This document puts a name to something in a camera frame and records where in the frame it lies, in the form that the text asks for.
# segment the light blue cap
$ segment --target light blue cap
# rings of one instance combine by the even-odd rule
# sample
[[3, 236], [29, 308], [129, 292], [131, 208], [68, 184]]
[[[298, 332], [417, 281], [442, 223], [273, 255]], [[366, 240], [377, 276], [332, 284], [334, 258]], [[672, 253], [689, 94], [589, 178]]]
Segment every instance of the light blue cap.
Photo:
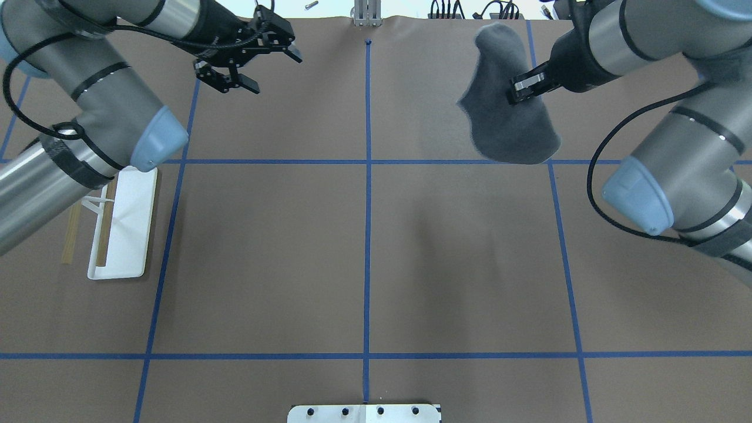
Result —
[[603, 186], [603, 199], [652, 236], [674, 224], [666, 193], [639, 160], [627, 156]]
[[[8, 37], [5, 36], [5, 28], [2, 26], [2, 8], [5, 6], [4, 0], [0, 0], [0, 57], [6, 62], [10, 63], [11, 60], [18, 57], [18, 52], [16, 49], [13, 48], [13, 45], [11, 45], [11, 42], [8, 40]], [[34, 66], [32, 66], [27, 61], [22, 61], [17, 66], [18, 69], [20, 69], [23, 73], [27, 74], [28, 76], [32, 76], [34, 78], [42, 78], [42, 79], [48, 79], [50, 76], [43, 72]]]
[[728, 20], [752, 22], [750, 0], [695, 0], [708, 12]]
[[151, 119], [136, 144], [131, 166], [149, 172], [170, 158], [188, 142], [188, 132], [167, 106]]

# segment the white bracket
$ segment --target white bracket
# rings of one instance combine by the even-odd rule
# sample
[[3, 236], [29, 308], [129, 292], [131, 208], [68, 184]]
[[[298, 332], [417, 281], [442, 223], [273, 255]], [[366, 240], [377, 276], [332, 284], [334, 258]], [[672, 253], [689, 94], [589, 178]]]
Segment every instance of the white bracket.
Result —
[[294, 406], [287, 423], [441, 423], [435, 404]]
[[[140, 172], [132, 166], [120, 171], [115, 198], [107, 199], [107, 188], [100, 197], [85, 196], [81, 204], [97, 214], [89, 279], [137, 278], [144, 274], [156, 192], [156, 169]], [[99, 239], [105, 220], [105, 204], [113, 203], [112, 224], [107, 243], [107, 263], [97, 266]]]
[[381, 26], [381, 0], [355, 0], [355, 26]]

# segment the gray robot arm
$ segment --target gray robot arm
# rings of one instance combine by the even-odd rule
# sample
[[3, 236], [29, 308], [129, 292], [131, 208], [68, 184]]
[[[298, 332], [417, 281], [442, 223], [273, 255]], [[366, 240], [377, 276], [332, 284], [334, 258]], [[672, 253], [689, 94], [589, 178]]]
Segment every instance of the gray robot arm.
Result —
[[[683, 53], [707, 85], [623, 160], [603, 196], [650, 235], [671, 227], [703, 254], [752, 261], [752, 189], [730, 170], [752, 146], [752, 3], [604, 3], [577, 8], [550, 61], [513, 79], [512, 102], [587, 91]], [[752, 288], [750, 273], [733, 267]]]
[[[40, 128], [37, 142], [0, 169], [0, 255], [124, 166], [149, 171], [187, 142], [169, 108], [105, 39], [117, 17], [196, 56], [197, 78], [222, 92], [234, 87], [258, 92], [255, 81], [238, 73], [258, 54], [283, 51], [300, 61], [290, 24], [262, 6], [244, 22], [214, 0], [0, 2], [3, 59], [20, 59], [32, 46], [64, 38], [18, 67], [53, 78], [82, 110], [53, 130]], [[214, 66], [227, 67], [229, 75]]]

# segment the wooden stick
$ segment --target wooden stick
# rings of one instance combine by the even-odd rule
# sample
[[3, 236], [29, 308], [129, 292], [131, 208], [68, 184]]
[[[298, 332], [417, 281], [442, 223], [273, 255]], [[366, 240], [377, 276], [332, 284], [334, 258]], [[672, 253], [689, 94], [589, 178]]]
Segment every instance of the wooden stick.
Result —
[[[117, 191], [117, 176], [107, 186], [107, 199], [115, 199], [115, 192]], [[96, 266], [107, 266], [107, 250], [110, 246], [110, 231], [112, 230], [112, 212], [115, 207], [115, 203], [108, 201], [105, 203], [105, 213], [102, 216], [102, 230], [99, 233], [99, 248], [96, 255]]]
[[76, 235], [78, 234], [78, 221], [81, 216], [81, 201], [76, 202], [70, 208], [68, 215], [68, 229], [65, 231], [65, 244], [62, 246], [62, 258], [60, 263], [73, 264], [73, 253], [76, 249]]

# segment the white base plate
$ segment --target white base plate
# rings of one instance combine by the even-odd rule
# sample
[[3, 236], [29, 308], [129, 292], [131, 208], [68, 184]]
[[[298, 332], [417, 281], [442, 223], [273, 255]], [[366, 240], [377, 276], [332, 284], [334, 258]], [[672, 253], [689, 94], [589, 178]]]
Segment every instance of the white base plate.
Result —
[[[107, 188], [102, 188], [102, 197]], [[137, 278], [144, 274], [149, 248], [156, 169], [143, 173], [132, 166], [120, 171], [112, 214], [107, 266], [96, 266], [102, 214], [96, 220], [89, 258], [89, 279]]]
[[441, 406], [433, 404], [359, 404], [294, 406], [287, 423], [441, 423]]

